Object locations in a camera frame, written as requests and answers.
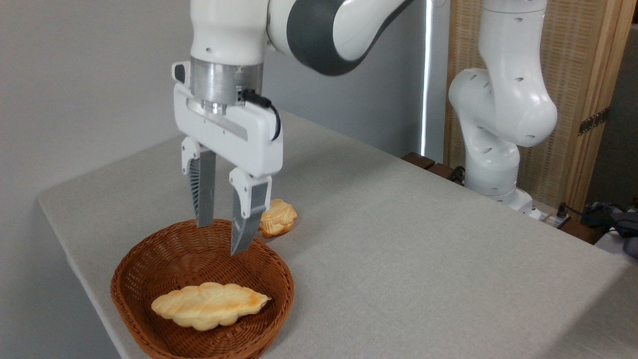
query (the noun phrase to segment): gray tablecloth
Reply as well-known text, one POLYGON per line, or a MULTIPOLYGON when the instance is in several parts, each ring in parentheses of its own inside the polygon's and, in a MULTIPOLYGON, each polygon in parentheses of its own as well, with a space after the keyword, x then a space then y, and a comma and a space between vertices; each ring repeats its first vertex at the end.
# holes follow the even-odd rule
MULTIPOLYGON (((638 271, 336 132, 283 114, 269 245, 295 303, 264 358, 638 358, 638 271)), ((176 139, 46 191, 40 204, 123 358, 145 358, 109 295, 121 258, 192 218, 176 139)), ((226 162, 216 216, 231 217, 226 162)))

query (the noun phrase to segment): wicker basket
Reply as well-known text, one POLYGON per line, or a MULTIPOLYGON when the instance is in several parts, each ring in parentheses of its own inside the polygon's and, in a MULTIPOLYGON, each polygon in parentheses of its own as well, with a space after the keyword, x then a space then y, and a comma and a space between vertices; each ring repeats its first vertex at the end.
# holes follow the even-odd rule
POLYGON ((230 256, 231 223, 194 220, 164 228, 133 247, 111 281, 111 298, 124 324, 151 358, 258 358, 272 344, 292 308, 287 265, 263 241, 230 256), (232 326, 199 332, 151 310, 155 298, 204 282, 236 283, 271 297, 257 314, 232 326))

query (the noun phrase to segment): bread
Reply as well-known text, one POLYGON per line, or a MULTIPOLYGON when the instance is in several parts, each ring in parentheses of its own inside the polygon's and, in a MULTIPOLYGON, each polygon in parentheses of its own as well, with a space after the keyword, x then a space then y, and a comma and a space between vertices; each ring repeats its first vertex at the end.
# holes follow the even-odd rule
POLYGON ((273 199, 269 210, 262 214, 262 221, 259 223, 259 233, 264 238, 270 238, 284 234, 292 229, 297 212, 281 199, 273 199))
POLYGON ((268 301, 266 295, 237 284, 203 283, 159 296, 152 310, 179 326, 204 331, 235 324, 237 318, 257 314, 268 301))

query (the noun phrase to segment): gray wall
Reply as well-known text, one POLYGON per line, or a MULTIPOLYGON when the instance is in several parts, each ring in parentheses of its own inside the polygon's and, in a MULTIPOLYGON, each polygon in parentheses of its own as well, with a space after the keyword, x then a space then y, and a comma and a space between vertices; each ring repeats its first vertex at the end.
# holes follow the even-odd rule
MULTIPOLYGON (((169 68, 188 57, 188 1, 0 8, 0 358, 116 358, 35 199, 178 135, 169 68)), ((269 54, 265 94, 392 154, 416 150, 422 12, 422 1, 411 5, 338 79, 269 54)))

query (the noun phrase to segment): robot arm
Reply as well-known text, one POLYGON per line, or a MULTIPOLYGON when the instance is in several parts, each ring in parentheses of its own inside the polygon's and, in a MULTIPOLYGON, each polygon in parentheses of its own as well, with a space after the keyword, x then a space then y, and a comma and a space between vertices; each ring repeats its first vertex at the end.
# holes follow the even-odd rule
POLYGON ((277 110, 260 96, 268 43, 325 75, 353 70, 413 0, 191 0, 190 61, 173 66, 182 171, 198 226, 212 223, 216 156, 236 168, 232 254, 245 251, 283 163, 277 110))
POLYGON ((463 70, 450 85, 466 146, 465 185, 530 214, 531 197, 516 189, 518 146, 544 141, 556 106, 540 69, 547 0, 484 0, 478 49, 487 69, 463 70))
POLYGON ((413 0, 271 0, 275 48, 324 74, 343 75, 366 57, 413 0))

